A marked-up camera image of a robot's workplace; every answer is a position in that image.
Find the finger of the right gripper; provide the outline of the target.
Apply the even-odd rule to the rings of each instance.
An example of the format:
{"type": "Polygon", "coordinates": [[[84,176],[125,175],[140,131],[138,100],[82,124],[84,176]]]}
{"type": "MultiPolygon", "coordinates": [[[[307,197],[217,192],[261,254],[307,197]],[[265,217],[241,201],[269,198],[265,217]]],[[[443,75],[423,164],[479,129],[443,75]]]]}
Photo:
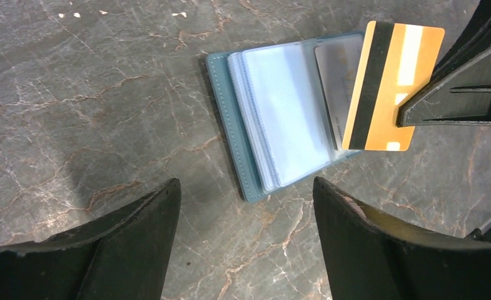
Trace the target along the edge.
{"type": "Polygon", "coordinates": [[[400,106],[397,125],[491,126],[491,1],[480,1],[428,84],[400,106]]]}

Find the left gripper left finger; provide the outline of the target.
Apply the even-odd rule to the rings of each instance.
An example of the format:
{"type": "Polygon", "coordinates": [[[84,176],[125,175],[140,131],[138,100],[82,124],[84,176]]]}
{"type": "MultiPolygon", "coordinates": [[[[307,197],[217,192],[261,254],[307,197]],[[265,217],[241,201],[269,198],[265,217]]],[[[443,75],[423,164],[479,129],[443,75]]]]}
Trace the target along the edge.
{"type": "Polygon", "coordinates": [[[43,242],[0,246],[0,299],[159,299],[180,206],[173,178],[43,242]]]}

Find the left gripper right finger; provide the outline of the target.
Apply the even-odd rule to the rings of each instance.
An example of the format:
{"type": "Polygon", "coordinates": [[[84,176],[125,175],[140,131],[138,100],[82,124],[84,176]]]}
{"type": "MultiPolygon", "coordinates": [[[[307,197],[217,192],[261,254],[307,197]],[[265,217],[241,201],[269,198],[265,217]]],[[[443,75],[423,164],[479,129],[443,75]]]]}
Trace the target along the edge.
{"type": "Polygon", "coordinates": [[[367,205],[323,177],[313,205],[334,299],[491,299],[491,218],[463,238],[367,205]]]}

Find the gold credit card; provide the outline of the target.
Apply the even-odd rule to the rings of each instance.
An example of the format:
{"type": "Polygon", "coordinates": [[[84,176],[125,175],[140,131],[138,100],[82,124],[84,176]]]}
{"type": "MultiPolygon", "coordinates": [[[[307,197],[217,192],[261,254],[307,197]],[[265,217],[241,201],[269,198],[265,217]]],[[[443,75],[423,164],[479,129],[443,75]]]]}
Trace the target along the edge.
{"type": "Polygon", "coordinates": [[[358,63],[342,148],[406,151],[415,126],[399,109],[429,83],[445,36],[442,27],[370,21],[358,63]]]}

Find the silver credit card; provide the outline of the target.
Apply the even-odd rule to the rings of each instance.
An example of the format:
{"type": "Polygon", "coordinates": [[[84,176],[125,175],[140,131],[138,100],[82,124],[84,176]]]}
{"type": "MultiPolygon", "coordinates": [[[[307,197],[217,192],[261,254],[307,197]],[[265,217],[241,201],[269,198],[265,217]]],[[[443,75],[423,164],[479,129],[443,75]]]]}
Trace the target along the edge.
{"type": "Polygon", "coordinates": [[[334,148],[342,150],[363,34],[347,34],[318,41],[314,48],[323,97],[333,133],[334,148]]]}

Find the blue card holder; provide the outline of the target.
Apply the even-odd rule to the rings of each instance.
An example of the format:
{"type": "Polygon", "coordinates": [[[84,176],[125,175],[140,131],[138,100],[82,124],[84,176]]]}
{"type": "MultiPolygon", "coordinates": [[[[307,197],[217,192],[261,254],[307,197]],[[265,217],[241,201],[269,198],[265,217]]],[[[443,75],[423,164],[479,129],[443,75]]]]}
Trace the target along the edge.
{"type": "Polygon", "coordinates": [[[316,64],[318,37],[206,57],[243,199],[255,203],[356,155],[334,148],[316,64]]]}

